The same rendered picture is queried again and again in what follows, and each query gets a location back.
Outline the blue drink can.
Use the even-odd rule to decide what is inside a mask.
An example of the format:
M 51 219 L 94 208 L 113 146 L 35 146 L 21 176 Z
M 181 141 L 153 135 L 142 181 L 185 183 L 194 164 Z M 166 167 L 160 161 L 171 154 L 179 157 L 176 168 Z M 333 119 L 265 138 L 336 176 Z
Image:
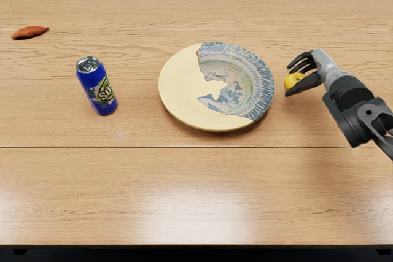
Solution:
M 118 103 L 104 64 L 94 56 L 86 56 L 76 63 L 76 76 L 98 115 L 110 115 Z

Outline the yellow fruit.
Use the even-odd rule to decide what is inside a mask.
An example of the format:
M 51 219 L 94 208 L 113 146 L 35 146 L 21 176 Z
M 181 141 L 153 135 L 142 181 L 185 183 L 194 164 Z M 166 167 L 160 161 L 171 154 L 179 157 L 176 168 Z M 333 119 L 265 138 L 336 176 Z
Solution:
M 306 75 L 302 74 L 301 72 L 294 72 L 291 74 L 288 74 L 285 79 L 284 79 L 284 89 L 290 90 L 295 84 L 297 84 L 299 81 L 304 79 Z

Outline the cream plate with blue pattern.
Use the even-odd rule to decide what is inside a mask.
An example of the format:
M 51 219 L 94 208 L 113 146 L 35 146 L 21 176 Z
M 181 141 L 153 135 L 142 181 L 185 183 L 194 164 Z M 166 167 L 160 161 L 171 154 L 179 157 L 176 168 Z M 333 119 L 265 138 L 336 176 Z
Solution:
M 261 119 L 275 85 L 255 53 L 225 42 L 183 48 L 163 66 L 158 90 L 167 111 L 184 124 L 211 132 L 234 131 Z

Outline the orange sweet potato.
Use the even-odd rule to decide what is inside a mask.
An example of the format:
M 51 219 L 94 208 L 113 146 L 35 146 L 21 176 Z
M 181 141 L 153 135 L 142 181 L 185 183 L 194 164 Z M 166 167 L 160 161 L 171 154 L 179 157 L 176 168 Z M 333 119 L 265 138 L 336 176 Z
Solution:
M 22 40 L 22 39 L 30 39 L 41 34 L 44 34 L 49 30 L 49 27 L 43 26 L 25 26 L 16 30 L 13 34 L 10 35 L 10 38 L 13 40 Z

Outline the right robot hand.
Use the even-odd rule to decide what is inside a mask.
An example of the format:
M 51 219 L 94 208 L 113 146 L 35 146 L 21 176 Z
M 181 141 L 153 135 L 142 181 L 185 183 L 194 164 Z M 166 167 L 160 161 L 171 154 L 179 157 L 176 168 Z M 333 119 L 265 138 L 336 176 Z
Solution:
M 332 57 L 322 48 L 301 53 L 287 65 L 287 68 L 290 69 L 289 74 L 298 72 L 305 74 L 311 70 L 314 72 L 286 90 L 285 97 L 316 88 L 321 84 L 329 91 L 338 79 L 354 77 L 350 72 L 340 69 Z

